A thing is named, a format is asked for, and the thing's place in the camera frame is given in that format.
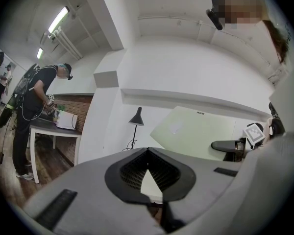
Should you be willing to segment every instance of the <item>table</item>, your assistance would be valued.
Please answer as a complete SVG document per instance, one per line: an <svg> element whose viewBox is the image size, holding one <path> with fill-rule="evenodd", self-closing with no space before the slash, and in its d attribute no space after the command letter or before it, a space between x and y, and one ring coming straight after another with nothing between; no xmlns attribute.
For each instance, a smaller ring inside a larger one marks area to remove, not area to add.
<svg viewBox="0 0 294 235"><path fill-rule="evenodd" d="M46 134L53 136L53 148L55 149L56 136L60 137L72 137L76 138L75 154L74 154L74 166L78 162L79 143L81 139L81 133L76 130L61 129L58 128L53 122L43 119L35 119L30 123L30 159L34 174L35 183L38 184L38 175L35 161L35 134Z"/></svg>

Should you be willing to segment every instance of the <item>black t-shirt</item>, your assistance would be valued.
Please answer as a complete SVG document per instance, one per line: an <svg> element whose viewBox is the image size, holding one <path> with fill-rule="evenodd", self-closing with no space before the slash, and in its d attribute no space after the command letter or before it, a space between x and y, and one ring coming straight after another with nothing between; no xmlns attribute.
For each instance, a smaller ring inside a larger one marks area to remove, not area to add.
<svg viewBox="0 0 294 235"><path fill-rule="evenodd" d="M44 92L46 94L50 84L54 80L54 78L57 75L57 66L56 65L48 65L46 67L43 67L38 71L38 73L33 77L32 81L30 82L28 86L28 90L33 88L35 84L41 80L44 83ZM31 110L31 111L39 111L42 110L43 102L42 100L37 96L34 90L27 91L27 93L24 96L24 108Z"/></svg>

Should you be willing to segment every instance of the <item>fluorescent light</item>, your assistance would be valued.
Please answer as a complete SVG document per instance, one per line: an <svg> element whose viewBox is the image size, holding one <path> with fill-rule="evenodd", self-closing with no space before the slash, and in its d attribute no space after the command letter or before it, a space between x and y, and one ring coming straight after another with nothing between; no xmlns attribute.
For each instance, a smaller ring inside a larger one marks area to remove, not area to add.
<svg viewBox="0 0 294 235"><path fill-rule="evenodd" d="M43 49L39 48L37 53L37 58L40 59L41 54L43 53Z"/></svg>
<svg viewBox="0 0 294 235"><path fill-rule="evenodd" d="M48 31L50 33L53 32L54 28L56 28L56 26L58 25L58 23L62 20L62 18L68 13L68 9L67 7L64 7L60 13L56 16L56 18L53 20L52 24L50 25Z"/></svg>

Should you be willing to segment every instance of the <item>wooden floor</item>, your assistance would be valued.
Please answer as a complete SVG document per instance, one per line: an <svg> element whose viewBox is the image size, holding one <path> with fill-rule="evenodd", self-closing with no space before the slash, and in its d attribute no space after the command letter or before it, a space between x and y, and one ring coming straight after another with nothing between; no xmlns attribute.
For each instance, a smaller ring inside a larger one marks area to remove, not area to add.
<svg viewBox="0 0 294 235"><path fill-rule="evenodd" d="M26 200L35 192L39 191L44 185L51 182L71 166L62 158L62 156L52 149L52 142L39 141L35 145L36 166L39 177L39 184L35 184L34 180L27 181L15 176L15 169L12 161L12 146L14 138L14 130L12 129L16 116L13 115L9 126L0 129L0 153L3 150L3 162L0 165L0 189L7 201L23 207ZM29 149L26 156L30 159Z"/></svg>

